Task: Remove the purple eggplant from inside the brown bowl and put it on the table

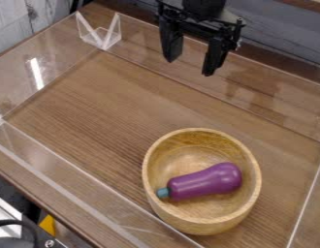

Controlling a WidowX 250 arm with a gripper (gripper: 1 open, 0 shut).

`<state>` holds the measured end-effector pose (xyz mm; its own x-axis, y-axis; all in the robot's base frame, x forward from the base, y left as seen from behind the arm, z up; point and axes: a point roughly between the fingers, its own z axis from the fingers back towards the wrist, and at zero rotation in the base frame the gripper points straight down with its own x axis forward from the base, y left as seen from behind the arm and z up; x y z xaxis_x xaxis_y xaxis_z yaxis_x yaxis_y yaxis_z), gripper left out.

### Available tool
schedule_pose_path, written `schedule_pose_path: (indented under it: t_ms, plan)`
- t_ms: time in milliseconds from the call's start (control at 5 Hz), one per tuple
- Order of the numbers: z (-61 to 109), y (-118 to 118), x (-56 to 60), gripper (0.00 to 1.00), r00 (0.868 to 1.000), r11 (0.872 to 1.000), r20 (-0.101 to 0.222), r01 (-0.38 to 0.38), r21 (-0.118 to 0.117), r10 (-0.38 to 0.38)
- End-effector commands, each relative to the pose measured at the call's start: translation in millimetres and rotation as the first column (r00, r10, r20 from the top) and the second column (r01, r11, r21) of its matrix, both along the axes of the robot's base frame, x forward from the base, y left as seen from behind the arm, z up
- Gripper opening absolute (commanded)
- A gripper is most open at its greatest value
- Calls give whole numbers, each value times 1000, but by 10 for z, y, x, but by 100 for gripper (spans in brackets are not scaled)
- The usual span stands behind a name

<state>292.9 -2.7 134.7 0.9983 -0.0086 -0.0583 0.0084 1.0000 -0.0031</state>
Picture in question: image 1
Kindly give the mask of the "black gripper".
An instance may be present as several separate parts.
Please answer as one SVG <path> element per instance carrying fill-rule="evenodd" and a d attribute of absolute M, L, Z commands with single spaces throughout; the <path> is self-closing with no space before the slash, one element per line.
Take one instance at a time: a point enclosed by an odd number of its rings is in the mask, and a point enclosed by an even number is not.
<path fill-rule="evenodd" d="M 163 56 L 174 62 L 182 54 L 183 34 L 190 32 L 208 41 L 202 75 L 211 76 L 222 66 L 229 43 L 241 40 L 246 21 L 226 8 L 226 0 L 156 0 Z"/>

